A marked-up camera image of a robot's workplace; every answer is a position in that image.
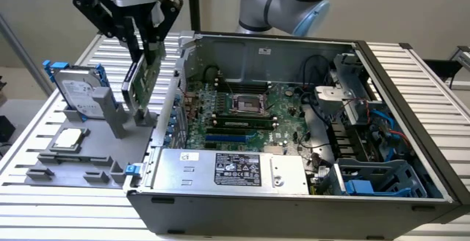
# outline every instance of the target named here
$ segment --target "power supply label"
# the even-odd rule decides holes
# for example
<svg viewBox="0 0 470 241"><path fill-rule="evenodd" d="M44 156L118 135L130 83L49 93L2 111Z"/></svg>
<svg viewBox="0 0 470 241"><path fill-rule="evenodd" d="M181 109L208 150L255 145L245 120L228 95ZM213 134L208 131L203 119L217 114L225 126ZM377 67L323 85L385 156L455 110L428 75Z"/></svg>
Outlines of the power supply label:
<svg viewBox="0 0 470 241"><path fill-rule="evenodd" d="M259 155L216 153L213 182L217 185L261 185Z"/></svg>

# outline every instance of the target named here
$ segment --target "blue cable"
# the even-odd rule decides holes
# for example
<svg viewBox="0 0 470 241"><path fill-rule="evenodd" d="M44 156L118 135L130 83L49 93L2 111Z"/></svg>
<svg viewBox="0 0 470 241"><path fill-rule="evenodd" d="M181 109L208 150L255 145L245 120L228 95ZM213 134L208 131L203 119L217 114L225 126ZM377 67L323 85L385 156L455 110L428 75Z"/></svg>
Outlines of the blue cable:
<svg viewBox="0 0 470 241"><path fill-rule="evenodd" d="M391 147L389 150L388 150L388 155L384 159L384 162L388 162L391 160L391 157L393 156L393 148Z"/></svg>
<svg viewBox="0 0 470 241"><path fill-rule="evenodd" d="M391 119L383 112L377 111L377 110L371 110L371 113L376 114L377 116L380 116L381 118L384 118L388 122L389 122L389 127L391 129L393 129L395 127L395 121L393 119Z"/></svg>

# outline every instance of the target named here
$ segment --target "white wall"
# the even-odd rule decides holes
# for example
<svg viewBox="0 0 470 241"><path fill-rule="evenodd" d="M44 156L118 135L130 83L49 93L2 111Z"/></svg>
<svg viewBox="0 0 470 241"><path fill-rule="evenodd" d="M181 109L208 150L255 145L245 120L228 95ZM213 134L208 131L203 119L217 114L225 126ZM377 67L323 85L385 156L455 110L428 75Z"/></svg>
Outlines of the white wall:
<svg viewBox="0 0 470 241"><path fill-rule="evenodd" d="M329 1L319 37L408 42L426 58L446 58L456 45L468 45L468 0ZM200 0L200 5L203 30L233 31L239 0ZM189 29L187 8L173 30ZM96 33L70 0L0 0L0 11L37 65L44 59L73 62Z"/></svg>

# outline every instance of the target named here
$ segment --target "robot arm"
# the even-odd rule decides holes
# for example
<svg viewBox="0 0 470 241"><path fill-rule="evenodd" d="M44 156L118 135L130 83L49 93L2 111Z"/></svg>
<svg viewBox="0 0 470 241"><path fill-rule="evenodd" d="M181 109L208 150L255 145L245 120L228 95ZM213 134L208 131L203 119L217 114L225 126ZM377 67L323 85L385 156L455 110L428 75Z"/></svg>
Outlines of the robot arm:
<svg viewBox="0 0 470 241"><path fill-rule="evenodd" d="M164 38L179 15L183 0L73 0L73 5L109 38L116 37L129 51L129 67L121 92L136 118L148 112L164 57ZM158 12L164 20L158 23ZM141 37L138 47L134 28Z"/></svg>
<svg viewBox="0 0 470 241"><path fill-rule="evenodd" d="M141 55L134 36L136 26L145 60L153 63L156 55L152 50L168 34L183 0L73 0L73 5L106 37L117 37L126 44L133 62ZM160 5L164 15L164 21L157 26L152 21L152 18L157 18L156 5Z"/></svg>
<svg viewBox="0 0 470 241"><path fill-rule="evenodd" d="M305 36L320 25L328 0L240 0L236 32L265 34L271 28Z"/></svg>

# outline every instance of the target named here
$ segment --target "green circuit board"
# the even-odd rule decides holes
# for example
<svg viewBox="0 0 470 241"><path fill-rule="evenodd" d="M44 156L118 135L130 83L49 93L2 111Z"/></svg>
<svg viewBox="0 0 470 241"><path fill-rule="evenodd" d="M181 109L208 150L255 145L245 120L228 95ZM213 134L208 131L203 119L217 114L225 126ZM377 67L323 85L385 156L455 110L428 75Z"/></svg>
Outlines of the green circuit board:
<svg viewBox="0 0 470 241"><path fill-rule="evenodd" d="M264 109L268 108L263 115L265 117L276 117L277 126L273 130L256 130L247 129L247 139L244 142L227 142L227 141L205 141L205 135L208 128L212 128L212 113L231 115L231 101L233 95L244 95L237 93L224 93L215 90L209 84L201 82L193 82L188 84L188 93L196 97L192 101L192 107L196 109L197 116L193 113L188 114L188 139L187 149L212 149L212 150L228 150L228 151L253 151L267 152L265 146L271 150L277 149L285 155L296 155L297 144L293 142L293 133L300 138L307 132L307 126L304 117L300 112L300 99L297 94L287 96L284 93L291 90L292 86L287 84L276 84L272 86L269 91L263 94L264 97ZM220 108L220 99L223 99L223 109ZM243 117L243 114L235 113L236 117Z"/></svg>

